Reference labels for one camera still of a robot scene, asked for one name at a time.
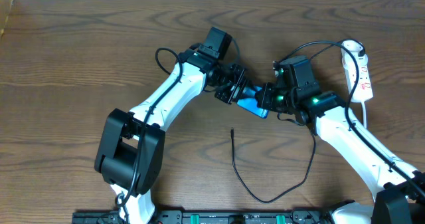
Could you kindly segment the blue Galaxy smartphone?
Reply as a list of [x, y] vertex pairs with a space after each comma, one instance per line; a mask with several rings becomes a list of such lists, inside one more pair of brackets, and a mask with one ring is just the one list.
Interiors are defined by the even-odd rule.
[[259, 108], [258, 101], [255, 98], [259, 91], [261, 91], [259, 86], [246, 86], [236, 104], [260, 118], [267, 118], [269, 111]]

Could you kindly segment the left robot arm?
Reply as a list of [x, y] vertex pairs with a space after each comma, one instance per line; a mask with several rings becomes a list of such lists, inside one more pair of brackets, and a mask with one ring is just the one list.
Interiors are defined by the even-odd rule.
[[236, 95], [237, 67], [221, 64], [233, 42], [228, 33], [211, 28], [205, 41], [177, 54], [175, 67], [145, 101], [106, 118], [94, 168], [116, 193], [124, 223], [148, 223], [155, 213], [150, 189], [162, 166], [166, 131], [182, 109], [206, 86], [229, 104]]

